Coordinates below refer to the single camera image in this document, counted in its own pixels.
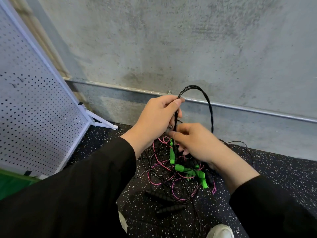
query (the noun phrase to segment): white sneaker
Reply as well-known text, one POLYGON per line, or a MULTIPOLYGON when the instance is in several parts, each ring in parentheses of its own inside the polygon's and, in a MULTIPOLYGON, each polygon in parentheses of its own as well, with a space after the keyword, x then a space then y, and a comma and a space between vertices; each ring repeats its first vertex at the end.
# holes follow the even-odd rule
POLYGON ((124 229, 124 231, 128 234, 128 225, 126 224, 125 218, 123 217, 120 211, 118 212, 119 212, 119 219, 120 219, 121 226, 124 229))
POLYGON ((220 224, 211 228, 206 238, 234 238, 234 236, 229 226, 220 224))

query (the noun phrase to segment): speckled floor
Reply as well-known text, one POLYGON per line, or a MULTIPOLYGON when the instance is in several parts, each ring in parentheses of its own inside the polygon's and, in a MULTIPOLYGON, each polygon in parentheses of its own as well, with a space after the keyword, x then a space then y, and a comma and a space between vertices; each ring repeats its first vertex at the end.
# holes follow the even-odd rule
MULTIPOLYGON (((118 124, 120 130, 91 126, 69 160, 72 165, 89 156, 104 143, 122 135, 130 126, 118 124)), ((297 201, 317 216, 317 162, 302 160, 273 153, 249 149, 253 162, 244 148, 232 145, 232 149, 263 175, 288 190, 297 201)), ((137 161, 135 176, 144 171, 140 160, 137 161)), ((210 189, 200 188, 194 203, 201 223, 200 237, 206 237, 211 227, 217 224, 229 225, 235 237, 248 237, 236 215, 228 204, 229 193, 219 176, 214 177, 217 192, 212 195, 210 189)), ((159 219, 155 211, 161 204, 149 199, 144 191, 149 189, 146 173, 132 179, 119 197, 117 204, 128 224, 130 237, 173 237, 170 231, 170 217, 159 219)), ((194 211, 191 205, 172 217, 172 228, 176 237, 192 237, 195 228, 194 211)))

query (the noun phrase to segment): white pegboard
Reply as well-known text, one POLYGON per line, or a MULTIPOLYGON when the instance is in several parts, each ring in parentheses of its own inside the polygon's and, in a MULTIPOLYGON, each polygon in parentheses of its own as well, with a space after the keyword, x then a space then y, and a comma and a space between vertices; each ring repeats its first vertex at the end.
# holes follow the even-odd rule
POLYGON ((0 0, 0 168, 50 176, 63 167, 91 121, 1 1, 7 0, 0 0))

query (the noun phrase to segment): metal pipe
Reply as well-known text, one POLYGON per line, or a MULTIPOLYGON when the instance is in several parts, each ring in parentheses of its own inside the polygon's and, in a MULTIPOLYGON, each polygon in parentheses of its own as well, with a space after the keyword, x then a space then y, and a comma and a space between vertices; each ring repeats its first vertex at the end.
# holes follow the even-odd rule
MULTIPOLYGON (((118 89, 118 90, 124 90, 124 91, 129 91, 129 92, 140 93, 140 94, 147 94, 147 95, 153 95, 153 96, 167 95, 166 93, 148 91, 148 90, 139 89, 139 88, 130 88, 130 87, 124 87, 124 86, 113 85, 113 84, 108 84, 108 83, 94 82, 94 81, 89 81, 89 80, 70 79, 70 78, 66 78, 66 77, 63 77, 63 78, 65 81, 69 81, 69 82, 89 84, 89 85, 98 86, 98 87, 118 89)), ((184 99, 186 101, 190 101, 190 102, 208 104, 207 101, 203 100, 203 99, 196 99, 196 98, 189 98, 189 97, 184 97, 184 99)), ((271 111, 271 110, 266 110, 266 109, 251 108, 251 107, 246 107, 246 106, 220 103, 220 102, 214 102, 214 101, 211 101, 210 104, 213 106, 222 107, 222 108, 231 108, 231 109, 235 109, 235 110, 246 111, 246 112, 251 112, 251 113, 256 113, 256 114, 264 114, 264 115, 270 115, 270 116, 275 116, 275 117, 280 117, 280 118, 287 118, 287 119, 299 120, 299 121, 304 121, 304 122, 317 123, 317 119, 312 118, 312 117, 293 115, 293 114, 276 112, 276 111, 271 111)))

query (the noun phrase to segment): jump rope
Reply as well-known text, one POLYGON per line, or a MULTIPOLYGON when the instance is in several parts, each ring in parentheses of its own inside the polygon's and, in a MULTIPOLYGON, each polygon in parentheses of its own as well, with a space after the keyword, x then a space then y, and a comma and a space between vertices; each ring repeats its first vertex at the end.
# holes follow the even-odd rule
MULTIPOLYGON (((180 98, 186 91, 190 89, 197 89, 201 91, 208 102, 208 107, 211 115, 211 132, 214 131, 214 120, 213 120, 213 112, 212 106, 210 104, 210 100, 208 95, 197 85, 189 85, 185 87, 178 95, 180 98)), ((175 124, 173 127, 173 131, 176 131, 177 121, 178 120, 178 111, 174 114, 175 117, 175 124)), ((226 146, 229 147, 228 144, 239 142, 245 145, 245 150, 251 157, 251 163, 253 166, 253 157, 248 150, 247 145, 241 141, 231 141, 231 142, 224 142, 226 146)), ((190 154, 184 156, 182 152, 178 152, 178 149, 175 145, 175 142, 167 137, 161 136, 157 140, 155 140, 151 147, 146 149, 139 159, 144 167, 144 171, 139 176, 133 177, 133 179, 139 178, 144 173, 147 173, 147 178, 150 182, 150 190, 146 193, 155 196, 163 201, 169 203, 169 205, 173 204, 173 206, 168 206, 167 208, 163 208, 158 210, 156 213, 172 213, 178 210, 185 209, 187 204, 191 203, 194 209, 195 215, 195 228, 193 231, 192 238, 198 233, 200 236, 201 233, 201 223, 198 216, 198 212, 194 205, 194 198, 197 196, 200 186, 204 188, 210 188, 212 195, 216 193, 216 184, 213 179, 216 176, 215 171, 211 170, 206 163, 199 162, 190 154), (173 154, 175 156, 175 161, 171 162, 171 156, 173 154), (186 172, 180 172, 179 167, 189 167, 186 168, 186 172), (204 173, 204 178, 199 178, 200 175, 204 173), (153 190, 153 187, 161 186, 163 188, 163 193, 158 193, 157 191, 153 190)), ((173 228, 173 218, 175 215, 171 215, 170 218, 170 229, 171 233, 174 237, 176 237, 173 228)))

